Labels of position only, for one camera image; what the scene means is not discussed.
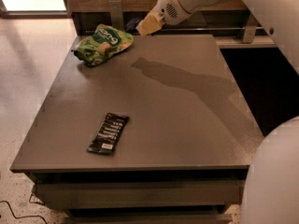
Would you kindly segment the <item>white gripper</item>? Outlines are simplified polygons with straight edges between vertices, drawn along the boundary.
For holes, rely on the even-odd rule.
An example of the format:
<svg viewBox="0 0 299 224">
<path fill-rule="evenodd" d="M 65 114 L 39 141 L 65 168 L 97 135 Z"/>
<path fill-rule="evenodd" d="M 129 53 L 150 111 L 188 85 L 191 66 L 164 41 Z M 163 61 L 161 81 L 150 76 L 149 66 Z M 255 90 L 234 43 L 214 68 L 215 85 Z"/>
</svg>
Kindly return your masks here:
<svg viewBox="0 0 299 224">
<path fill-rule="evenodd" d="M 164 24 L 177 25 L 187 19 L 187 12 L 178 0 L 158 0 L 156 6 L 137 26 L 140 35 L 150 35 L 162 29 Z"/>
</svg>

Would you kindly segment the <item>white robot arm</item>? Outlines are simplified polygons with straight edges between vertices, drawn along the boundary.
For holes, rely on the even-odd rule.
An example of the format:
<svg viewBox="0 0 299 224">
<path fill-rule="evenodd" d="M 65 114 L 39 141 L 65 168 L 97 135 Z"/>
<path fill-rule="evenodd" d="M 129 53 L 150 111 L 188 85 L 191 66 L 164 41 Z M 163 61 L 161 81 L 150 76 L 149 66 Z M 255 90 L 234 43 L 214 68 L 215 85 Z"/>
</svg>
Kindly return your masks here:
<svg viewBox="0 0 299 224">
<path fill-rule="evenodd" d="M 299 3 L 241 0 L 264 28 L 271 49 L 227 49 L 238 85 L 263 131 L 251 161 L 240 224 L 299 224 Z M 220 0 L 158 0 L 137 26 L 141 35 L 176 25 Z"/>
</svg>

